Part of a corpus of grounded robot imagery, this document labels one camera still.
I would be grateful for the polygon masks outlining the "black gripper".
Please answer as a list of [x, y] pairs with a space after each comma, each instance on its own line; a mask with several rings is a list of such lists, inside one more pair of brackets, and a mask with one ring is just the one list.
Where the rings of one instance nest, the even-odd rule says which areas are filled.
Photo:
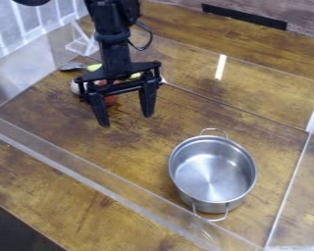
[[74, 84], [78, 95], [92, 106], [95, 118], [102, 126], [110, 127], [104, 97], [139, 91], [142, 112], [149, 118], [155, 112], [161, 86], [161, 62], [134, 62], [124, 72], [111, 72], [102, 66], [94, 72], [78, 76]]

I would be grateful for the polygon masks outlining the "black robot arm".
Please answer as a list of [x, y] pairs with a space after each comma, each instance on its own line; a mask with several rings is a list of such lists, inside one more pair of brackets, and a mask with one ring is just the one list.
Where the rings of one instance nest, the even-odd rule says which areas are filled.
[[75, 78], [80, 99], [94, 109], [102, 126], [110, 126], [106, 97], [131, 91], [139, 92], [143, 115], [155, 112], [158, 88], [161, 86], [161, 62], [131, 61], [131, 25], [138, 25], [150, 34], [151, 29], [138, 21], [139, 0], [84, 0], [94, 20], [94, 39], [102, 52], [102, 67], [92, 73]]

